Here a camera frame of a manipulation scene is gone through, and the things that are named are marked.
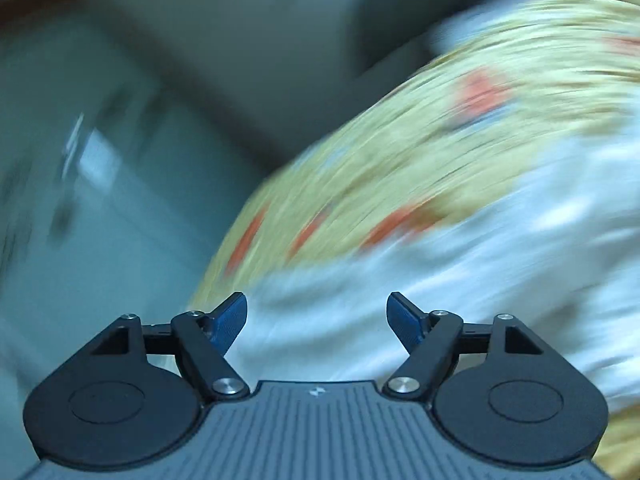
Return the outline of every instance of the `ribbed plastic surface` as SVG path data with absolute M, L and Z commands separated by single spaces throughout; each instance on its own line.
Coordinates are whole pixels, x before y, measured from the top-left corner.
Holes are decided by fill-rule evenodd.
M 583 462 L 555 471 L 501 469 L 463 454 L 415 403 L 372 383 L 263 383 L 214 407 L 172 455 L 135 470 L 92 473 L 43 462 L 30 480 L 603 480 Z

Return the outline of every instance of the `wall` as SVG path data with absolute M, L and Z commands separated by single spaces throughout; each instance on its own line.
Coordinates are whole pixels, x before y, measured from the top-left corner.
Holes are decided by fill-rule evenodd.
M 161 44 L 205 92 L 229 98 L 284 158 L 373 104 L 422 62 L 408 48 L 359 75 L 349 34 L 355 0 L 95 1 Z
M 0 470 L 14 478 L 35 460 L 30 388 L 123 312 L 167 322 L 188 306 L 264 173 L 83 14 L 2 32 L 0 108 Z M 80 114 L 81 139 L 99 127 L 118 153 L 108 189 L 75 169 L 82 146 L 60 179 Z

